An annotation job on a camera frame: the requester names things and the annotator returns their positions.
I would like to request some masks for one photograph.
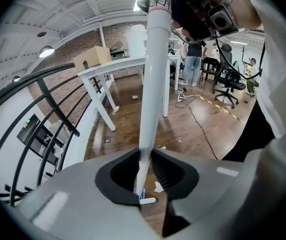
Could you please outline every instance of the white ceiling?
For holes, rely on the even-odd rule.
[[[14,0],[0,19],[0,89],[15,75],[29,74],[40,63],[45,45],[55,49],[73,38],[122,22],[145,21],[146,14],[133,11],[135,0]],[[264,34],[250,31],[229,40],[263,43]]]

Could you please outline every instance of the white table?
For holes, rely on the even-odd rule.
[[[166,70],[166,78],[165,78],[165,85],[164,85],[164,94],[163,94],[163,106],[162,106],[162,115],[163,117],[167,117],[168,115],[168,103],[169,103],[169,80],[170,80],[170,59],[177,59],[176,63],[176,74],[175,74],[175,90],[177,90],[178,86],[178,76],[179,76],[179,65],[180,65],[180,55],[168,55],[167,60],[167,70]],[[115,125],[113,124],[111,118],[108,116],[102,102],[100,101],[100,98],[98,97],[95,88],[90,81],[92,77],[99,77],[102,86],[104,87],[104,91],[106,93],[106,96],[112,106],[113,109],[115,109],[115,103],[112,98],[112,95],[107,87],[106,81],[104,79],[104,75],[112,74],[114,71],[133,67],[133,66],[139,66],[144,65],[146,61],[146,57],[129,57],[129,58],[122,58],[117,59],[108,63],[104,63],[101,65],[97,65],[94,67],[91,67],[87,70],[84,70],[82,72],[79,72],[77,75],[81,77],[84,86],[89,94],[89,96],[92,99],[92,102],[95,104],[98,112],[106,122],[107,126],[110,128],[111,131],[116,130]],[[140,68],[140,74],[142,79],[142,84],[144,84],[144,76],[143,76],[143,67]]]

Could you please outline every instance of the jeans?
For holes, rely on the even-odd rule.
[[[189,76],[191,74],[191,70],[193,68],[193,79],[192,83],[196,83],[199,70],[201,68],[201,57],[196,57],[196,56],[187,56],[185,60],[185,67],[184,67],[184,83],[188,83]]]

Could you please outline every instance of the wooden floor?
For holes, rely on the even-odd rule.
[[[188,86],[184,94],[201,95],[212,103],[229,110],[246,123],[255,100],[244,94],[243,91],[236,90],[233,95],[239,98],[240,103],[236,105],[235,109],[231,109],[227,98],[224,100],[225,103],[214,100],[215,95],[212,94],[212,87],[211,82],[203,81],[196,87]],[[119,105],[120,109],[116,115],[112,115],[112,107],[108,100],[105,100],[104,106],[116,126],[116,131],[111,132],[102,118],[99,117],[88,140],[86,160],[112,154],[119,150],[138,147],[143,91],[141,79],[135,75],[116,80],[110,91],[115,104]],[[138,99],[132,99],[133,95],[137,95]],[[224,110],[198,97],[187,98],[187,102],[190,103],[189,106],[198,123],[204,128],[216,157],[218,159],[223,158],[233,148],[245,125]],[[171,88],[168,117],[160,117],[155,147],[165,146],[166,149],[178,153],[215,159],[202,129],[195,122],[189,108],[175,107],[175,105],[183,107],[186,103],[176,103],[177,94]],[[110,137],[111,141],[105,143],[105,137]],[[161,235],[166,209],[166,194],[154,192],[155,181],[157,180],[154,174],[149,170],[145,183],[146,197],[156,197],[158,202],[143,206],[142,215],[147,223]]]

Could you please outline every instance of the brick wall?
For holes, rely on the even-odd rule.
[[[117,41],[122,41],[124,46],[123,48],[128,48],[127,40],[126,40],[126,33],[130,30],[133,25],[143,24],[146,27],[146,22],[127,22],[121,23],[116,25],[111,25],[103,28],[104,38],[106,46],[109,47],[113,45]],[[62,45],[58,48],[53,55],[44,59],[34,71],[38,71],[47,67],[52,66],[59,66],[65,63],[72,62],[73,58],[78,54],[90,49],[93,46],[102,46],[101,38],[99,30],[90,31],[83,35],[80,35],[77,38],[67,42],[66,44]],[[118,73],[114,74],[114,78],[123,77],[126,75],[136,74],[136,67],[120,70]],[[76,75],[76,70],[71,68],[68,70],[64,70],[62,72],[50,75],[44,79],[48,88],[51,88],[60,82]],[[67,95],[70,91],[75,89],[82,83],[80,78],[76,78],[70,81],[67,84],[64,84],[60,88],[56,89],[52,92],[52,96],[56,102],[59,102],[65,95]],[[31,84],[28,87],[31,95],[34,99],[41,95],[41,91],[36,83]],[[68,111],[73,107],[73,105],[79,100],[79,98],[86,92],[85,87],[81,87],[75,93],[73,93],[61,106],[61,110],[66,115]],[[88,104],[90,98],[87,95],[83,101],[77,106],[74,112],[69,117],[72,123],[76,123],[78,118],[80,117],[81,113],[83,112],[85,106]],[[38,103],[40,110],[46,115],[51,107],[47,103],[47,101],[43,100]],[[49,121],[54,123],[58,120],[58,117],[53,114]]]

